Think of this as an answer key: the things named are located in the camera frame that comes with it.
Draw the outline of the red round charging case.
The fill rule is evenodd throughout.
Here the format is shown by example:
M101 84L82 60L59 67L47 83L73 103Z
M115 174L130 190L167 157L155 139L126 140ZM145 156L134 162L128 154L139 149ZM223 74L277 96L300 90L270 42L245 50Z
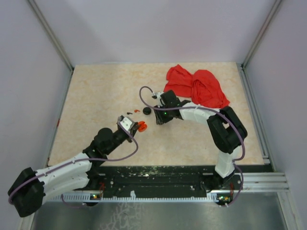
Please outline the red round charging case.
M147 129L147 124L144 121L138 122L138 131L139 132L144 132Z

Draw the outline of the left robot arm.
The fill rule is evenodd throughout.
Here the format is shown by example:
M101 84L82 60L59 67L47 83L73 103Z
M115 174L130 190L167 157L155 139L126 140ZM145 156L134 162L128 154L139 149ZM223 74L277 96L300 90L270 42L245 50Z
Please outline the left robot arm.
M38 211L48 200L63 193L87 187L96 189L98 176L91 173L106 161L108 155L124 141L134 142L140 125L124 118L118 122L117 131L102 128L91 144L69 160L40 170L23 169L8 190L8 202L22 218Z

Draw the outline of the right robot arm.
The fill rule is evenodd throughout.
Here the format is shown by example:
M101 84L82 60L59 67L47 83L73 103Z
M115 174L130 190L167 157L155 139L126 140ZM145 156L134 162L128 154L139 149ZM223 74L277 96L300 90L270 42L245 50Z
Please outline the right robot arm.
M230 175L235 170L234 159L238 155L239 147L248 136L246 128L234 110L230 106L212 109L189 100L181 101L172 90L154 92L152 98L157 100L154 113L158 125L166 124L176 118L208 126L219 150L214 184L221 190L226 189L231 184Z

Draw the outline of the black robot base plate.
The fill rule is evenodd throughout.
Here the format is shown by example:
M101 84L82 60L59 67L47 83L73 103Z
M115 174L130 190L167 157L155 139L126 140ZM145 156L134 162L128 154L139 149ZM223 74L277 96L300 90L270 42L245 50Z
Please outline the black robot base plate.
M104 198L204 198L215 190L239 190L240 175L225 179L213 166L104 166L88 172L89 184L83 190L96 190Z

